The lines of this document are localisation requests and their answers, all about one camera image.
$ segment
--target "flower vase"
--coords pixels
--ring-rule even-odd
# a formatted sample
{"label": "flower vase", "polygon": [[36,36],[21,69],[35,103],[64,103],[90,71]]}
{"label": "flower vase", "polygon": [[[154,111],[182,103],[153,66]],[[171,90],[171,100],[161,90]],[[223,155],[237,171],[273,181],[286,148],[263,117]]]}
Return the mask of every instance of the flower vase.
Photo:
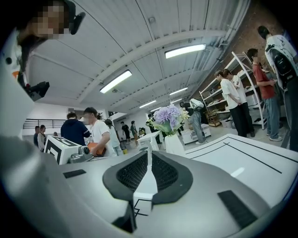
{"label": "flower vase", "polygon": [[175,135],[168,135],[164,138],[164,142],[166,145],[166,152],[170,154],[184,156],[184,148],[181,144],[178,136]]}

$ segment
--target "ceiling light fixture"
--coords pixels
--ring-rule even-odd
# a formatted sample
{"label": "ceiling light fixture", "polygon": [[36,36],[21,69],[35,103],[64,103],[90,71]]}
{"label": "ceiling light fixture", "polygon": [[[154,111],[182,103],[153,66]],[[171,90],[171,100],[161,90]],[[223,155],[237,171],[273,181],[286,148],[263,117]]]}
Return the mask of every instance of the ceiling light fixture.
{"label": "ceiling light fixture", "polygon": [[184,90],[186,90],[186,89],[188,89],[188,87],[185,87],[185,88],[183,88],[183,89],[180,89],[180,90],[178,90],[178,91],[176,91],[176,92],[170,93],[170,95],[173,95],[173,94],[175,94],[175,93],[178,93],[178,92],[184,91]]}
{"label": "ceiling light fixture", "polygon": [[196,46],[185,46],[185,47],[180,47],[174,50],[169,50],[164,53],[166,59],[180,55],[180,54],[185,54],[193,51],[199,51],[199,50],[204,50],[206,48],[206,45],[196,45]]}
{"label": "ceiling light fixture", "polygon": [[106,93],[111,88],[115,87],[117,84],[121,83],[123,80],[127,79],[129,76],[131,76],[132,73],[130,70],[124,71],[122,74],[120,74],[118,77],[116,77],[114,80],[112,80],[108,85],[103,87],[100,92]]}
{"label": "ceiling light fixture", "polygon": [[155,102],[156,102],[156,100],[154,100],[154,101],[152,101],[152,102],[149,102],[149,103],[146,103],[146,104],[140,106],[140,108],[145,107],[145,106],[148,106],[148,105],[150,105],[150,104],[152,104],[152,103],[155,103]]}
{"label": "ceiling light fixture", "polygon": [[155,111],[157,111],[158,109],[161,109],[161,107],[156,108],[156,109],[153,109],[153,110],[151,110],[151,112],[155,112]]}
{"label": "ceiling light fixture", "polygon": [[176,100],[176,101],[173,101],[173,102],[171,102],[171,103],[176,103],[176,102],[178,102],[178,101],[180,101],[180,100],[182,100],[182,99],[178,99],[178,100]]}

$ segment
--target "red shirt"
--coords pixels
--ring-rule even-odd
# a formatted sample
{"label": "red shirt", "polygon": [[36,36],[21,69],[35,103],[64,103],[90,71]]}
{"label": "red shirt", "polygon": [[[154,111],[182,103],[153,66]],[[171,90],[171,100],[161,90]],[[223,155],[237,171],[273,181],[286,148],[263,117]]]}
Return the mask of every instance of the red shirt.
{"label": "red shirt", "polygon": [[[266,74],[262,71],[262,69],[260,68],[259,65],[252,65],[252,69],[253,69],[253,74],[255,75],[256,81],[257,82],[267,82],[270,81]],[[273,98],[275,96],[274,93],[274,88],[271,85],[267,85],[267,86],[259,86],[260,91],[261,91],[261,95],[263,99],[270,99]]]}

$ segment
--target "railing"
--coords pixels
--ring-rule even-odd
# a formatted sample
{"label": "railing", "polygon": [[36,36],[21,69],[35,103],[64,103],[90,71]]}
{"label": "railing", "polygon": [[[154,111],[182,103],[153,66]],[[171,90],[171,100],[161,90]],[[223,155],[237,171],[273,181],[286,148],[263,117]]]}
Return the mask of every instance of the railing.
{"label": "railing", "polygon": [[46,128],[60,128],[65,120],[62,119],[26,119],[23,129],[34,129],[36,126],[45,125]]}

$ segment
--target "sneaker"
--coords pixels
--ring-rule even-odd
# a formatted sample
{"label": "sneaker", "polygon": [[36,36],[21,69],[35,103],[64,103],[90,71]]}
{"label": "sneaker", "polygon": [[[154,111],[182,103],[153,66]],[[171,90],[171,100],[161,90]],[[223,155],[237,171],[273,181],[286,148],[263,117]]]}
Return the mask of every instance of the sneaker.
{"label": "sneaker", "polygon": [[279,136],[277,137],[276,139],[272,139],[272,138],[269,138],[271,141],[275,141],[275,142],[278,142],[278,141],[282,141],[283,139]]}
{"label": "sneaker", "polygon": [[203,143],[200,143],[200,142],[196,142],[196,145],[202,145],[202,144],[205,144],[205,141]]}

